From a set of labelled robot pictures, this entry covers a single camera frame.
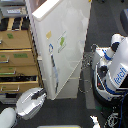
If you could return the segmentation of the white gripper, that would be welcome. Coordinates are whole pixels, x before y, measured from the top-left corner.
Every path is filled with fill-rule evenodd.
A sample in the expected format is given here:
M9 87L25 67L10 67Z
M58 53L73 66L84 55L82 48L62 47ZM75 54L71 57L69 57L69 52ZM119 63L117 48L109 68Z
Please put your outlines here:
M27 90L16 103L17 114L24 120L33 118L43 106L46 96L46 90L40 87Z

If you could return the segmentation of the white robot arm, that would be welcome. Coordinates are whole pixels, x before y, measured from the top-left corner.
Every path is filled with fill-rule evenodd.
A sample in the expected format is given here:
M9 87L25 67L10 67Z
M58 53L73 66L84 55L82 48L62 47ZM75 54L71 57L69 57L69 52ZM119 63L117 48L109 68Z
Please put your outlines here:
M5 108L0 113L0 128L13 128L17 118L33 118L43 106L47 92L43 88L31 88L24 92L16 102L16 108Z

